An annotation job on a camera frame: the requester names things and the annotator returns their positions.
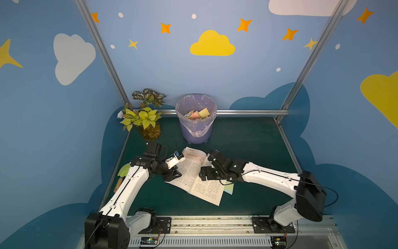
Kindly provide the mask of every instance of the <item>wooden handle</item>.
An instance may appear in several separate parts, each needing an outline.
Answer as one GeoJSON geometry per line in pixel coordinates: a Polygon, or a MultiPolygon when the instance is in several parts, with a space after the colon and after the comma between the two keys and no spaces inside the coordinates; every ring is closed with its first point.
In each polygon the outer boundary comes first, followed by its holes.
{"type": "Polygon", "coordinates": [[[120,187],[122,182],[123,182],[123,178],[119,178],[119,180],[117,180],[115,190],[113,191],[114,193],[116,193],[117,189],[120,187]]]}

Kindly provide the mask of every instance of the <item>yellow sponge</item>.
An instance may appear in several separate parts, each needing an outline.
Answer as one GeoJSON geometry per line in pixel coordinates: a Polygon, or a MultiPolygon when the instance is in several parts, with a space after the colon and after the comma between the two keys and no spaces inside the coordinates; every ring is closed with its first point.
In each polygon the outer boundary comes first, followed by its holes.
{"type": "Polygon", "coordinates": [[[207,108],[205,108],[199,112],[199,115],[201,118],[205,118],[210,115],[210,112],[207,108]]]}

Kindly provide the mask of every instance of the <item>plastic bag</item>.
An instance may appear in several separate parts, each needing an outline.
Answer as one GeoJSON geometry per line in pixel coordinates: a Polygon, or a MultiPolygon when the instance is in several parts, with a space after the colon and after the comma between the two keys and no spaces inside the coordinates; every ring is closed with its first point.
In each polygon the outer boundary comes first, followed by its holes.
{"type": "Polygon", "coordinates": [[[202,137],[212,126],[217,115],[217,105],[214,100],[206,95],[191,94],[180,99],[176,104],[176,112],[180,123],[187,128],[194,137],[202,137]],[[184,115],[188,112],[201,111],[207,108],[210,115],[204,119],[190,120],[184,115]]]}

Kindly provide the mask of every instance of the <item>yellow star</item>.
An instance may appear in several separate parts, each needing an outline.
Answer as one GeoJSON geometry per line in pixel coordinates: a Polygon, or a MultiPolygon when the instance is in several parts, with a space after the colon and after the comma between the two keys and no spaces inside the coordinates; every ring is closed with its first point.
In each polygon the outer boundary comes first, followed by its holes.
{"type": "Polygon", "coordinates": [[[312,46],[314,46],[315,45],[315,43],[317,43],[318,41],[313,41],[312,40],[312,38],[311,38],[311,41],[310,41],[310,43],[308,43],[307,45],[305,45],[304,47],[309,47],[310,48],[310,50],[312,50],[312,46]]]}
{"type": "Polygon", "coordinates": [[[137,47],[136,47],[136,44],[137,44],[138,42],[136,41],[136,42],[132,42],[131,40],[130,40],[130,46],[129,47],[135,47],[135,49],[137,49],[137,47]]]}
{"type": "Polygon", "coordinates": [[[10,54],[8,53],[10,49],[11,40],[8,39],[1,47],[0,47],[0,68],[4,64],[12,64],[17,67],[22,67],[16,60],[14,60],[10,54]]]}

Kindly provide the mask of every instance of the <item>white cloud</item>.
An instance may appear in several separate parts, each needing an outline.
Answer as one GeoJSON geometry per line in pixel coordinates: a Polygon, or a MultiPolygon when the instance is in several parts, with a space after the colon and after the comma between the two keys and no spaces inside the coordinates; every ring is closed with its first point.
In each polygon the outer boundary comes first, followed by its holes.
{"type": "Polygon", "coordinates": [[[94,46],[78,35],[56,35],[54,53],[58,60],[55,76],[64,86],[72,83],[96,57],[94,46]]]}
{"type": "MultiPolygon", "coordinates": [[[[281,16],[331,16],[339,0],[270,0],[269,10],[281,16]]],[[[347,14],[357,0],[348,0],[343,15],[347,14]]]]}

